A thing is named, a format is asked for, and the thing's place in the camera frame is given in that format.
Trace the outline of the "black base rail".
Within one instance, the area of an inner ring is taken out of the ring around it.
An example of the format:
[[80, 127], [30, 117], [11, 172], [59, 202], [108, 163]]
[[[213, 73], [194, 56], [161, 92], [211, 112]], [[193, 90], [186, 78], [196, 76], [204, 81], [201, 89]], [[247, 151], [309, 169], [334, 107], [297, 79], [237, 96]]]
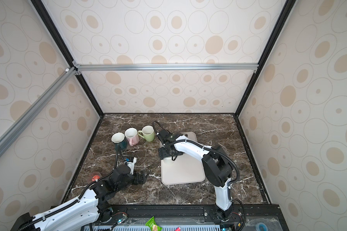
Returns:
[[145, 223], [154, 217], [164, 231], [256, 231], [263, 222], [269, 231], [287, 231], [286, 220], [277, 205], [234, 205], [226, 221], [221, 221], [210, 205], [118, 205], [108, 223], [94, 222], [82, 231], [148, 231]]

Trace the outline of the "beige plastic tray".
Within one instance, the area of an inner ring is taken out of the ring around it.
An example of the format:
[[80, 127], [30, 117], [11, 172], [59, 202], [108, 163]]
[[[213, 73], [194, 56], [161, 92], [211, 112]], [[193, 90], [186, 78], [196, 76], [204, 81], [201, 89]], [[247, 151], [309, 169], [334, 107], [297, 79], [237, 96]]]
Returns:
[[186, 183], [203, 182], [205, 173], [202, 158], [209, 152], [197, 143], [193, 132], [184, 132], [178, 137], [174, 145], [177, 151], [182, 152], [176, 160], [165, 158], [161, 160], [161, 177], [164, 185], [177, 185]]

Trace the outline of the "aluminium rail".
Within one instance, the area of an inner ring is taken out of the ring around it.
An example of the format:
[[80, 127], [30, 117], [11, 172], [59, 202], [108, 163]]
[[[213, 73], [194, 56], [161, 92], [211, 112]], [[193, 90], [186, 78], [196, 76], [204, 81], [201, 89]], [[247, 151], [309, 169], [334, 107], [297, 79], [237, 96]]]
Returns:
[[0, 137], [0, 158], [27, 128], [34, 118], [46, 107], [50, 100], [64, 86], [69, 78], [75, 76], [76, 68], [71, 67], [64, 72], [28, 110]]
[[220, 64], [76, 64], [79, 71], [257, 70], [257, 63]]

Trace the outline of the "black corner frame post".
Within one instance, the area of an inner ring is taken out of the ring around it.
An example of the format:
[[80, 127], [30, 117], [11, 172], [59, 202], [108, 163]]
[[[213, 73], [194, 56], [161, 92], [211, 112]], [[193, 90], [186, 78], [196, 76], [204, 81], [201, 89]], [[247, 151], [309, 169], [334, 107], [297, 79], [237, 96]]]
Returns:
[[31, 0], [31, 4], [33, 5], [36, 13], [39, 15], [40, 19], [44, 23], [46, 29], [50, 33], [52, 39], [54, 40], [55, 44], [57, 45], [58, 49], [60, 50], [62, 56], [65, 58], [67, 64], [70, 67], [74, 67], [77, 71], [76, 78], [78, 82], [80, 83], [82, 89], [86, 93], [86, 96], [90, 100], [92, 106], [96, 110], [97, 114], [100, 117], [103, 117], [104, 112], [102, 111], [99, 103], [97, 102], [94, 94], [92, 93], [89, 85], [87, 84], [84, 76], [82, 73], [78, 70], [78, 68], [75, 65], [75, 60], [73, 56], [71, 55], [65, 41], [63, 40], [62, 36], [60, 35], [55, 23], [53, 22], [52, 18], [50, 17], [48, 11], [45, 8], [45, 5], [42, 1], [37, 0]]
[[274, 45], [277, 41], [277, 39], [279, 38], [281, 31], [283, 29], [283, 27], [286, 24], [286, 21], [290, 15], [290, 13], [292, 12], [294, 6], [296, 4], [296, 0], [287, 0], [284, 4], [284, 7], [282, 8], [282, 11], [276, 21], [276, 24], [271, 32], [270, 38], [266, 43], [266, 46], [262, 52], [262, 55], [260, 57], [260, 60], [258, 62], [258, 68], [257, 70], [253, 73], [250, 82], [247, 85], [247, 88], [241, 98], [240, 104], [235, 112], [235, 117], [238, 118], [263, 70], [263, 68], [265, 67], [265, 64], [272, 52], [272, 49], [274, 48]]

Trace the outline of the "green snack packet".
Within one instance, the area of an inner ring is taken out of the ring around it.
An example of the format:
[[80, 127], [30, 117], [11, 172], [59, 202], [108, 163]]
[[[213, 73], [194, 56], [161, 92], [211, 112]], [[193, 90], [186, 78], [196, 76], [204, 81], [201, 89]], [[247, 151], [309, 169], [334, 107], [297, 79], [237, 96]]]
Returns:
[[158, 226], [155, 218], [151, 217], [146, 223], [145, 226], [149, 227], [151, 231], [162, 231], [162, 227]]

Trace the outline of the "dark green faceted mug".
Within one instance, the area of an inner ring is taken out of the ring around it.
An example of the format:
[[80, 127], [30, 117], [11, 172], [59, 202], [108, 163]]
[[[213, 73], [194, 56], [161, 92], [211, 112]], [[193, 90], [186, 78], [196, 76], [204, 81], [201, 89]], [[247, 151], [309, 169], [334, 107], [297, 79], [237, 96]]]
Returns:
[[115, 151], [123, 151], [127, 148], [127, 139], [125, 135], [121, 132], [113, 134], [111, 141], [114, 144]]

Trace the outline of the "pink faceted mug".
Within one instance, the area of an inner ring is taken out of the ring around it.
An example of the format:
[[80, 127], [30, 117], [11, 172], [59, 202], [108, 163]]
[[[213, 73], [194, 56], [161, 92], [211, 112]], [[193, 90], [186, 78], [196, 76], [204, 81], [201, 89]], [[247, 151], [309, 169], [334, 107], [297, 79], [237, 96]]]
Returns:
[[135, 128], [128, 128], [124, 133], [130, 146], [137, 145], [139, 143], [138, 131]]

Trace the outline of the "light green mug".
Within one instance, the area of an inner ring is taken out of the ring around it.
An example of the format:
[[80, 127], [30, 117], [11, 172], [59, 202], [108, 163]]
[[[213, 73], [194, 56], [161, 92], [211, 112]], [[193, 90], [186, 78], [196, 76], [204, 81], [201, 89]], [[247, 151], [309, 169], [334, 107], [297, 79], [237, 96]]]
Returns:
[[155, 131], [150, 125], [144, 126], [137, 133], [141, 138], [144, 138], [148, 142], [152, 142], [155, 139]]

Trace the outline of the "black corner frame post right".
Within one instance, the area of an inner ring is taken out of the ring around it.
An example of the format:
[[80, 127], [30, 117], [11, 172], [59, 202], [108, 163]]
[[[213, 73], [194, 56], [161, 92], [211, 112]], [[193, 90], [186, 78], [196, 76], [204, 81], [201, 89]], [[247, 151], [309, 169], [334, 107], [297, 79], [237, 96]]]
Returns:
[[283, 29], [283, 27], [286, 24], [286, 21], [290, 15], [290, 13], [292, 12], [294, 6], [296, 4], [296, 0], [287, 0], [284, 4], [284, 7], [282, 8], [282, 11], [276, 21], [276, 24], [271, 32], [270, 38], [266, 43], [266, 46], [262, 52], [262, 55], [260, 57], [260, 60], [258, 62], [258, 68], [257, 70], [253, 73], [250, 82], [247, 85], [247, 88], [241, 98], [240, 104], [235, 112], [235, 117], [238, 118], [263, 70], [263, 68], [265, 67], [265, 64], [272, 52], [272, 49], [274, 48], [274, 45], [277, 41], [277, 39], [279, 38], [281, 31]]

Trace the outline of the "aluminium rail left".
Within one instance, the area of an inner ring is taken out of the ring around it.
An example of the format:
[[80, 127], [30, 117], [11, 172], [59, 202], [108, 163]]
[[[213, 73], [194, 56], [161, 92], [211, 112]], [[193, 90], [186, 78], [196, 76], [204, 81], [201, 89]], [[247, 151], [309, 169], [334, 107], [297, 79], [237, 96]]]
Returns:
[[0, 137], [0, 158], [27, 128], [34, 118], [46, 107], [50, 100], [64, 86], [69, 78], [75, 76], [76, 68], [71, 67], [64, 72], [28, 110]]

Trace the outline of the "aluminium rail back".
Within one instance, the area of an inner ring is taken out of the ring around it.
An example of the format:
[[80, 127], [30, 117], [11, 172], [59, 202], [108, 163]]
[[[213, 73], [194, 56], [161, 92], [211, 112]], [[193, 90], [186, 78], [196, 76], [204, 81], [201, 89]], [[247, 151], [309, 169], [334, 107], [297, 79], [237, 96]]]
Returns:
[[257, 63], [220, 64], [76, 64], [79, 71], [257, 70]]

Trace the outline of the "blue tape roll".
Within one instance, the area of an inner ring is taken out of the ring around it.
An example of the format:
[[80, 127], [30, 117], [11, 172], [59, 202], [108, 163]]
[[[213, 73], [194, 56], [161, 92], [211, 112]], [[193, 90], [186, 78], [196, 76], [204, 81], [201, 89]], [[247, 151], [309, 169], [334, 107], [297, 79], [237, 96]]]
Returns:
[[268, 231], [268, 227], [265, 223], [263, 222], [259, 222], [255, 225], [255, 229], [256, 231]]

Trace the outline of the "black corner frame post left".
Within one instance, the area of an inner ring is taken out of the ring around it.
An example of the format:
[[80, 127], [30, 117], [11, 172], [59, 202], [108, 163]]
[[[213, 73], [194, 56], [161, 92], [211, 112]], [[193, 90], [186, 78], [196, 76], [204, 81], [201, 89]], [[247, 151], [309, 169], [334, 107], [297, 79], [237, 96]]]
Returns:
[[50, 17], [48, 11], [45, 8], [45, 5], [42, 1], [37, 0], [31, 0], [31, 4], [33, 5], [36, 13], [39, 15], [40, 19], [44, 23], [46, 29], [50, 33], [52, 39], [54, 40], [55, 44], [57, 45], [58, 49], [60, 50], [62, 56], [65, 58], [67, 64], [70, 67], [74, 67], [77, 71], [76, 78], [78, 82], [80, 83], [82, 89], [86, 93], [86, 96], [90, 100], [92, 106], [96, 110], [97, 114], [100, 117], [103, 117], [104, 112], [102, 111], [99, 103], [97, 102], [94, 94], [92, 93], [89, 85], [87, 84], [84, 76], [82, 73], [78, 70], [78, 68], [75, 65], [75, 60], [73, 56], [71, 55], [65, 41], [63, 40], [62, 36], [60, 35], [55, 23], [53, 22], [52, 18]]

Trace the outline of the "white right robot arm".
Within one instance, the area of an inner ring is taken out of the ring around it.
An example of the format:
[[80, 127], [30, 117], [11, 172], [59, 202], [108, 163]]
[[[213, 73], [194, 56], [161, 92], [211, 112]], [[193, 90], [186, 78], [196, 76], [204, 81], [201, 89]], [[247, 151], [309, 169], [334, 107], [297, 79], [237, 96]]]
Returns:
[[226, 221], [233, 210], [231, 186], [239, 182], [240, 171], [234, 161], [226, 154], [220, 145], [208, 146], [200, 144], [183, 133], [171, 133], [158, 121], [152, 123], [153, 130], [161, 147], [159, 158], [164, 167], [174, 167], [170, 176], [179, 177], [187, 172], [191, 177], [200, 167], [205, 178], [214, 186], [216, 194], [216, 216]]

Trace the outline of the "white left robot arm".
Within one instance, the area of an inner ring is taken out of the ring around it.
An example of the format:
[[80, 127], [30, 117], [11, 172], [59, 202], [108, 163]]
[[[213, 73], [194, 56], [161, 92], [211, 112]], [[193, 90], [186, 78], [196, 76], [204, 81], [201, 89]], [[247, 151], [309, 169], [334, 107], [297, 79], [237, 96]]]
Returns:
[[146, 183], [148, 173], [134, 170], [136, 158], [115, 167], [106, 176], [89, 183], [75, 198], [50, 210], [20, 216], [12, 231], [73, 231], [94, 222], [109, 222], [117, 213], [109, 200], [131, 185]]

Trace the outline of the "clear cup with red object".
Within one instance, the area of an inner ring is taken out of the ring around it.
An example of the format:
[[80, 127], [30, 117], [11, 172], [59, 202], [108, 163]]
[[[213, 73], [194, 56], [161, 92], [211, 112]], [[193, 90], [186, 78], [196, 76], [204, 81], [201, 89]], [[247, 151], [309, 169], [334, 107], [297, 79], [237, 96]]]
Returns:
[[99, 172], [92, 172], [90, 174], [91, 182], [95, 182], [95, 181], [99, 180], [100, 178], [102, 178], [102, 175]]

